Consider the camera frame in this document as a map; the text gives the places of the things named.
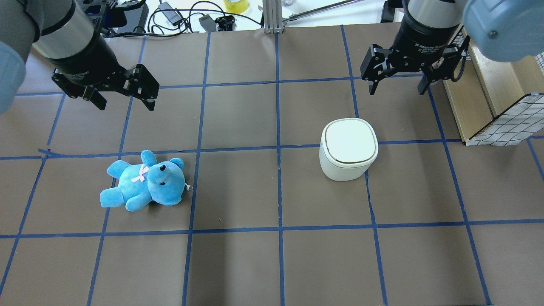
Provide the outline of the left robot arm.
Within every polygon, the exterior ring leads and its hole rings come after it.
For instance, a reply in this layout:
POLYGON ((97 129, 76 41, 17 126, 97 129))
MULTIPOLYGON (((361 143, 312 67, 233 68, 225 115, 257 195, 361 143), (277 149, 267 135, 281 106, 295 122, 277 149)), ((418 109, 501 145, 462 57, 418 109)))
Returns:
POLYGON ((94 22, 77 0, 2 0, 1 113, 7 112, 36 50, 55 70, 52 81, 70 98, 105 110, 103 92, 139 99, 153 111, 159 83, 143 64, 130 69, 118 62, 94 22))

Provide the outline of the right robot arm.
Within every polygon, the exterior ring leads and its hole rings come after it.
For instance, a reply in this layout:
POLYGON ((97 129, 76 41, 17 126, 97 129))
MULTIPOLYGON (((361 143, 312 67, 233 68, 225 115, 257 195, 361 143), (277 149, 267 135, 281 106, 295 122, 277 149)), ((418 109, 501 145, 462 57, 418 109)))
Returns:
POLYGON ((402 0, 404 16, 389 48, 373 44, 360 66, 373 95, 380 81, 421 72, 418 92, 452 79, 472 41, 488 59, 515 62, 543 52, 542 0, 402 0))

